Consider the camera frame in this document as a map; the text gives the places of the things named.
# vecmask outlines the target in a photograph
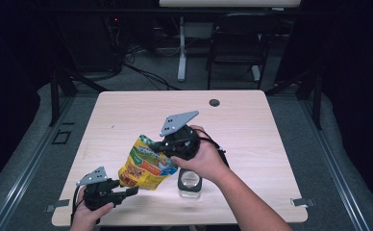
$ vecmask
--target wooden table top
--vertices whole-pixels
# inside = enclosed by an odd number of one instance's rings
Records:
[[[210,105],[217,99],[220,105]],[[68,226],[76,182],[100,166],[113,180],[140,134],[162,141],[166,116],[199,111],[188,125],[201,125],[226,150],[230,168],[287,222],[303,222],[305,208],[273,115],[260,90],[108,91],[99,95],[52,222]],[[179,196],[178,172],[155,191],[140,190],[126,198],[102,225],[184,225],[236,223],[225,198],[212,182],[203,181],[198,200]]]
[[[298,8],[301,0],[160,0],[161,7]]]

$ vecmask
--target office chair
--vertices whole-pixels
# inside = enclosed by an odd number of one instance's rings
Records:
[[[211,88],[212,64],[249,65],[249,70],[253,65],[261,66],[259,89],[269,44],[278,29],[278,18],[269,14],[229,13],[220,16],[211,29],[208,90]]]

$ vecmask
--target gray carpet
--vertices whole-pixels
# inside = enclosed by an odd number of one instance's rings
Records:
[[[284,50],[284,43],[280,40],[273,45],[265,72],[263,90],[272,87],[279,58]],[[152,55],[141,52],[136,54],[134,66],[156,73],[169,84],[180,89],[204,90],[206,88],[205,59],[202,57],[204,53],[199,50],[195,52],[192,48],[189,50],[184,83],[176,80],[178,55],[164,56],[160,53]],[[240,75],[242,78],[250,76],[249,73],[244,72]],[[126,67],[116,77],[97,83],[110,90],[157,89],[147,79]],[[96,92],[89,87],[79,82],[75,85],[79,94],[72,99],[62,97],[64,113],[59,123],[51,129],[48,128],[51,115],[49,86],[39,91],[41,106],[37,117],[0,175],[0,214],[5,215],[0,218],[1,230],[68,230],[68,228],[54,227],[51,223],[52,213],[45,213],[44,210],[59,199],[64,180],[97,97]],[[310,115],[307,111],[309,104],[297,101],[291,93],[292,89],[288,89],[285,94],[268,97],[268,100],[301,194],[305,198],[313,198],[316,203],[308,209],[309,219],[306,222],[291,224],[291,226],[294,230],[359,230],[350,218],[344,198],[338,192],[337,184],[327,167],[321,142],[309,120]],[[373,195],[364,185],[342,148],[331,104],[326,97],[323,97],[322,127],[323,131],[320,134],[329,143],[366,220],[368,228],[364,227],[362,230],[373,230]],[[58,132],[70,134],[66,144],[52,144],[59,141],[54,141]],[[43,155],[33,160],[38,152]],[[26,188],[15,191],[14,184],[21,180],[21,174],[27,166],[33,166],[30,168],[32,177],[28,179],[22,177]],[[4,208],[4,204],[9,201],[8,198],[14,199],[13,206]]]

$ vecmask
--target green and yellow package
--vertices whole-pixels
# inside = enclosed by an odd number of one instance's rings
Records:
[[[178,170],[163,153],[151,150],[151,144],[154,142],[146,136],[138,137],[126,164],[118,171],[120,185],[155,190],[165,178]]]

